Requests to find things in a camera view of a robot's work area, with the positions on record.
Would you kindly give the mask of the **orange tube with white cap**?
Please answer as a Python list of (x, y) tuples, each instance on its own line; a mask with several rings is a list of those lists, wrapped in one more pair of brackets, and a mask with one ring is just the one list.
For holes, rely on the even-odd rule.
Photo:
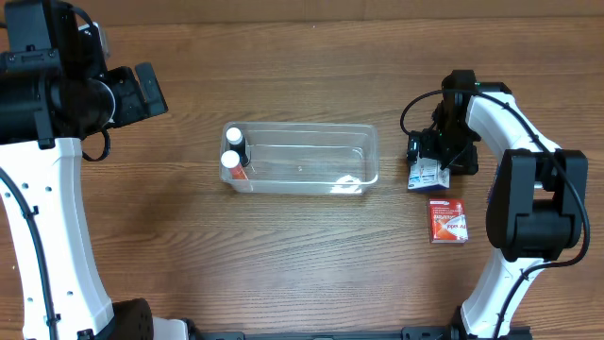
[(248, 180), (240, 155), (233, 150), (228, 150), (221, 155), (221, 164), (235, 180)]

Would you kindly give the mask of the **red Panadol box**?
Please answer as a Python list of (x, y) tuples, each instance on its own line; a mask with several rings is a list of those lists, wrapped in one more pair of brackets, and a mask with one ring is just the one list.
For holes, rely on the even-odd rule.
[(464, 244), (469, 240), (461, 199), (431, 198), (428, 201), (428, 226), (433, 244)]

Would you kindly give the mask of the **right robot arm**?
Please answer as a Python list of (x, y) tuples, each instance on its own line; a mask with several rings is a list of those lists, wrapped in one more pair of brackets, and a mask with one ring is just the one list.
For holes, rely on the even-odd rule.
[(528, 327), (511, 325), (524, 295), (541, 272), (577, 264), (589, 247), (588, 160), (547, 139), (502, 82), (454, 70), (437, 93), (430, 127), (406, 133), (408, 188), (445, 188), (452, 175), (476, 174), (476, 144), (487, 144), (498, 162), (485, 220), (493, 251), (448, 325), (406, 327), (401, 336), (530, 339)]

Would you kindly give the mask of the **white bandage box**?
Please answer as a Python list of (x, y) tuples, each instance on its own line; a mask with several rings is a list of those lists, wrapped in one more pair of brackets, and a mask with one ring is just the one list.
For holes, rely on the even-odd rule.
[(450, 187), (450, 170), (437, 160), (418, 158), (410, 167), (408, 189), (416, 192), (445, 190)]

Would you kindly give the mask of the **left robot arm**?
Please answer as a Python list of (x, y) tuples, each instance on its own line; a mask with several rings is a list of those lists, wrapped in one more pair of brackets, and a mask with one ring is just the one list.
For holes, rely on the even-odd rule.
[(92, 252), (83, 141), (167, 111), (151, 64), (109, 69), (106, 38), (63, 1), (8, 1), (1, 56), (1, 199), (24, 297), (26, 339), (186, 339), (142, 298), (112, 301)]

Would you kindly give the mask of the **dark bottle with white cap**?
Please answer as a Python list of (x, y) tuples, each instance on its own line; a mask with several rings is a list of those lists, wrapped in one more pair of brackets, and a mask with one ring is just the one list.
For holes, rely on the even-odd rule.
[(237, 127), (230, 127), (226, 131), (226, 140), (229, 149), (235, 151), (240, 156), (242, 166), (246, 167), (250, 163), (250, 156), (247, 141), (242, 131)]

